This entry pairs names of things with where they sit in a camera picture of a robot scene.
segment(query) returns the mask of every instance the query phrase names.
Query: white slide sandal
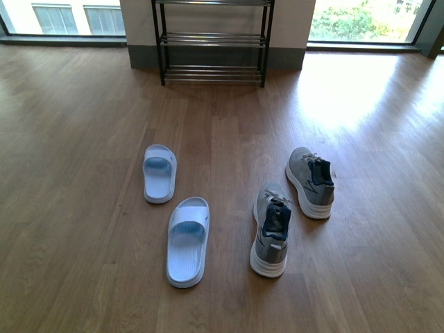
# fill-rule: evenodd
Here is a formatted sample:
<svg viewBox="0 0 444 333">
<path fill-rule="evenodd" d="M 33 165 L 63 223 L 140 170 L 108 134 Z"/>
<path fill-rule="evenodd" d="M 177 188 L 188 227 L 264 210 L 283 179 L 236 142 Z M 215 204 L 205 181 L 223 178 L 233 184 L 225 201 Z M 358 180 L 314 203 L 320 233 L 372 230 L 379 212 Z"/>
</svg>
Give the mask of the white slide sandal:
<svg viewBox="0 0 444 333">
<path fill-rule="evenodd" d="M 143 172 L 144 195 L 149 203 L 165 203 L 174 194 L 178 162 L 166 146 L 154 144 L 145 151 Z"/>
<path fill-rule="evenodd" d="M 197 284 L 205 270 L 210 208 L 203 198 L 181 202 L 169 219 L 166 276 L 177 288 Z"/>
</svg>

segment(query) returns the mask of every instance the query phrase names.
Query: sneaker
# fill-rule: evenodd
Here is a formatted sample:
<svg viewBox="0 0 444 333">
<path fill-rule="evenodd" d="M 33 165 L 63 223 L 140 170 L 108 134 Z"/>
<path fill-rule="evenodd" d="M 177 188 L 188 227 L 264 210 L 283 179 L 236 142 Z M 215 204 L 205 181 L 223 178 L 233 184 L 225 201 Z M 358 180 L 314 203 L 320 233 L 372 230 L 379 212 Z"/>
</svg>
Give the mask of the sneaker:
<svg viewBox="0 0 444 333">
<path fill-rule="evenodd" d="M 285 173 L 298 190 L 299 205 L 305 215 L 313 219 L 330 216 L 334 200 L 330 162 L 300 147 L 291 154 Z"/>
<path fill-rule="evenodd" d="M 253 206 L 257 222 L 256 239 L 251 247 L 250 265 L 268 278 L 283 274 L 287 265 L 287 237 L 291 210 L 279 184 L 268 182 Z"/>
</svg>

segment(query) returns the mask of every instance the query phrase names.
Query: metal shoe rack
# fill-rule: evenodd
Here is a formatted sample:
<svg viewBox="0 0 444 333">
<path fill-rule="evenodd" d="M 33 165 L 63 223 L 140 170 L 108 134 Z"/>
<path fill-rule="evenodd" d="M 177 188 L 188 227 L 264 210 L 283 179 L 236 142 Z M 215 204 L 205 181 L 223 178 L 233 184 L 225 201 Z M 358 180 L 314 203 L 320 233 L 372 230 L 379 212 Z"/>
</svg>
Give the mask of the metal shoe rack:
<svg viewBox="0 0 444 333">
<path fill-rule="evenodd" d="M 263 7 L 261 31 L 249 33 L 193 33 L 170 32 L 167 29 L 165 5 L 214 5 Z M 268 49 L 275 0 L 151 0 L 159 60 L 160 81 L 243 82 L 265 86 Z M 157 9 L 160 11 L 160 24 Z M 251 66 L 213 66 L 171 64 L 169 48 L 173 46 L 217 46 L 230 48 L 255 48 L 256 60 Z"/>
</svg>

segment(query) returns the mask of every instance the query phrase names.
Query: green foliage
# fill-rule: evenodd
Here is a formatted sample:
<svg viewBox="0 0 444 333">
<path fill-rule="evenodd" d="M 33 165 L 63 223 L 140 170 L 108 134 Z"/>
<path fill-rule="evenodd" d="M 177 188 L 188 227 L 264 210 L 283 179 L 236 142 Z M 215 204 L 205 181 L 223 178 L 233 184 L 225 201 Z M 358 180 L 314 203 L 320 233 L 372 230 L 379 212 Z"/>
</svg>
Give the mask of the green foliage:
<svg viewBox="0 0 444 333">
<path fill-rule="evenodd" d="M 387 35 L 388 26 L 377 23 L 367 5 L 368 2 L 364 1 L 360 6 L 352 8 L 329 7 L 322 12 L 315 12 L 310 40 L 360 42 Z"/>
</svg>

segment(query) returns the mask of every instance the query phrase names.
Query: white sneaker sole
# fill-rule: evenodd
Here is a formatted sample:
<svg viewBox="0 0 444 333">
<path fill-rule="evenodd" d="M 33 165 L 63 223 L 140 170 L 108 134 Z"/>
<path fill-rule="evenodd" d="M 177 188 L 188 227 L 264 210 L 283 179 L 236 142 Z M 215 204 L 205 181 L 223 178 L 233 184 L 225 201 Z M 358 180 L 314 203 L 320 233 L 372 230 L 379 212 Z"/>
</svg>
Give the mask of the white sneaker sole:
<svg viewBox="0 0 444 333">
<path fill-rule="evenodd" d="M 287 165 L 285 166 L 285 173 L 287 175 L 287 178 L 290 180 L 291 184 L 293 184 L 296 190 L 298 191 L 299 206 L 302 212 L 308 217 L 311 217 L 312 219 L 329 218 L 330 215 L 332 214 L 332 205 L 318 206 L 310 203 L 307 196 L 305 195 L 304 187 L 299 182 L 299 180 L 297 180 L 296 177 L 292 174 L 289 163 L 287 163 Z"/>
<path fill-rule="evenodd" d="M 259 225 L 257 218 L 257 200 L 253 205 L 253 215 L 255 216 L 256 224 Z M 265 262 L 264 260 L 260 259 L 256 254 L 256 238 L 255 238 L 255 241 L 253 242 L 253 246 L 251 247 L 250 251 L 250 265 L 251 268 L 254 270 L 254 272 L 256 272 L 257 274 L 260 274 L 267 278 L 277 278 L 278 276 L 281 276 L 285 271 L 285 267 L 287 266 L 287 257 L 285 257 L 284 261 L 280 262 L 279 264 L 270 264 L 269 262 Z"/>
</svg>

